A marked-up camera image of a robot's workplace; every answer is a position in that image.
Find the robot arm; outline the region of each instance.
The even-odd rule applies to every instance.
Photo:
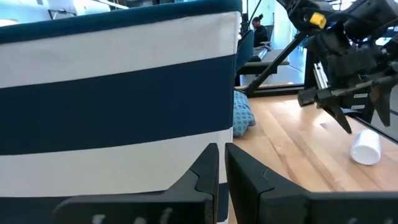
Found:
[[[340,102],[366,90],[381,121],[389,126],[389,99],[398,84],[398,37],[383,47],[378,47],[376,40],[397,24],[398,4],[394,0],[357,0],[344,11],[334,11],[320,0],[278,2],[296,29],[312,36],[307,49],[316,55],[315,65],[323,68],[327,80],[322,85],[318,82],[316,90],[301,94],[310,92],[313,100],[301,100],[299,94],[300,105],[316,101],[351,133]]]

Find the wooden table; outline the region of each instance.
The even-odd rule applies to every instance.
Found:
[[[280,175],[312,192],[398,190],[395,143],[381,136],[380,162],[362,166],[349,155],[356,133],[367,129],[357,121],[348,118],[350,135],[323,110],[301,108],[296,96],[249,101],[257,124],[234,143]]]

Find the blue patterned cushion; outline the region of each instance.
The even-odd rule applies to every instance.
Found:
[[[241,92],[234,91],[234,137],[241,137],[249,126],[254,126],[256,121],[251,113],[249,100]]]

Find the striped fabric box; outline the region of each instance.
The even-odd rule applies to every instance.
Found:
[[[240,16],[240,0],[203,0],[0,28],[0,223],[165,190],[210,142],[225,222]]]

